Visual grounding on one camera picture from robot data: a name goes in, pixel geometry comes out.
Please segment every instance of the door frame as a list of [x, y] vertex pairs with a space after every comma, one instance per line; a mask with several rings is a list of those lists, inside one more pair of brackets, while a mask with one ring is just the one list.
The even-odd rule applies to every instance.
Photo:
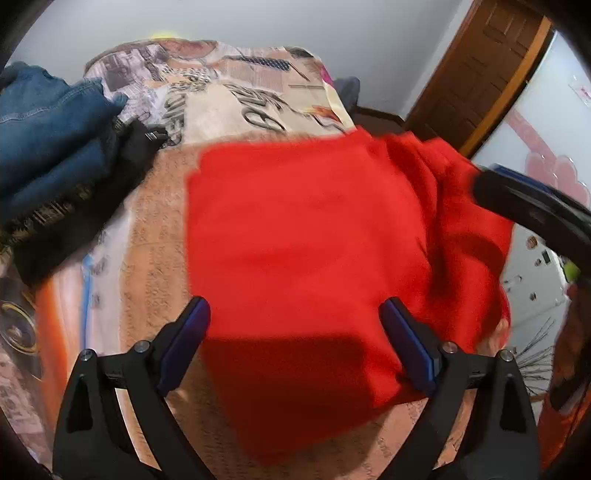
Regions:
[[[408, 126], [416, 119], [416, 117], [420, 116], [423, 113], [426, 104], [428, 103], [428, 97], [433, 92], [433, 90], [437, 87], [437, 84], [441, 77], [445, 73], [445, 68], [447, 64], [452, 59], [453, 54], [457, 50], [460, 42], [463, 40], [464, 35], [470, 23], [474, 19], [474, 15], [480, 6], [482, 5], [483, 0], [474, 0], [468, 13], [464, 17], [460, 28], [458, 29], [456, 36], [450, 43], [445, 55], [441, 58], [439, 65], [435, 69], [435, 72], [431, 76], [431, 79], [427, 83], [427, 86], [421, 93], [421, 96], [414, 104], [411, 112], [409, 113], [406, 121], [404, 122], [405, 129], [408, 129]], [[542, 19], [538, 31], [534, 37], [533, 42], [531, 43], [525, 57], [519, 64], [519, 67], [507, 83], [505, 89], [501, 92], [500, 97], [495, 101], [491, 109], [485, 115], [485, 117], [481, 120], [481, 122], [476, 126], [476, 129], [472, 132], [472, 135], [466, 140], [466, 142], [461, 146], [459, 152], [464, 155], [465, 157], [470, 158], [476, 150], [482, 145], [482, 143], [487, 139], [488, 135], [492, 132], [492, 130], [500, 123], [502, 118], [506, 115], [509, 111], [511, 106], [517, 100], [517, 97], [522, 92], [523, 88], [525, 87], [525, 83], [528, 80], [528, 77], [531, 76], [532, 71], [539, 60], [542, 58], [548, 46], [550, 45], [549, 39], [551, 39], [553, 35], [552, 24], [547, 17]]]

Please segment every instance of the wooden door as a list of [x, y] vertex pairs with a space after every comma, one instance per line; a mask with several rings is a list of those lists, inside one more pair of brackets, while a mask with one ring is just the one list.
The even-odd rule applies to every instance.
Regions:
[[421, 140], [442, 137], [459, 150], [519, 69], [542, 20], [517, 1], [475, 3], [406, 129]]

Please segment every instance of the yellow object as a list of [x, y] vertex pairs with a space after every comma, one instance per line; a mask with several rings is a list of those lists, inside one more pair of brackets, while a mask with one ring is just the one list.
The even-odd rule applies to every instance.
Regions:
[[155, 34], [153, 34], [150, 38], [156, 39], [156, 38], [180, 38], [180, 37], [178, 36], [178, 34], [176, 34], [174, 32], [169, 32], [167, 30], [160, 30], [160, 31], [157, 31]]

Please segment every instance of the blue gripper pad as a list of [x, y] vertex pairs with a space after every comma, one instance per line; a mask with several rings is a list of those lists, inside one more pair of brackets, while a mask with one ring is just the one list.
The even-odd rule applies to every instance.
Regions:
[[503, 175], [504, 177], [507, 177], [507, 178], [510, 178], [513, 180], [517, 180], [517, 181], [521, 181], [521, 182], [523, 182], [535, 189], [542, 190], [542, 192], [552, 193], [546, 184], [544, 184], [538, 180], [534, 180], [533, 178], [528, 177], [527, 175], [523, 175], [522, 173], [519, 173], [518, 171], [511, 170], [510, 168], [499, 165], [498, 163], [495, 163], [494, 165], [492, 165], [491, 170], [497, 172], [500, 175]]
[[439, 339], [413, 318], [398, 297], [379, 306], [379, 319], [413, 387], [430, 396], [441, 371]]
[[160, 381], [157, 389], [163, 397], [181, 384], [197, 347], [205, 338], [210, 316], [209, 303], [201, 297], [195, 297], [178, 317], [177, 321], [184, 322], [183, 326], [160, 362]]

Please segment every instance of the black cloth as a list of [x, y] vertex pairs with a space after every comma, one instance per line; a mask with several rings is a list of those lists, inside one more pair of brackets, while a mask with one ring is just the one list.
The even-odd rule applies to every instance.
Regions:
[[94, 240], [151, 170], [158, 149], [167, 139], [163, 128], [148, 129], [137, 120], [129, 125], [121, 138], [113, 172], [95, 184], [92, 196], [59, 222], [13, 246], [14, 264], [26, 285], [39, 284], [71, 254]]

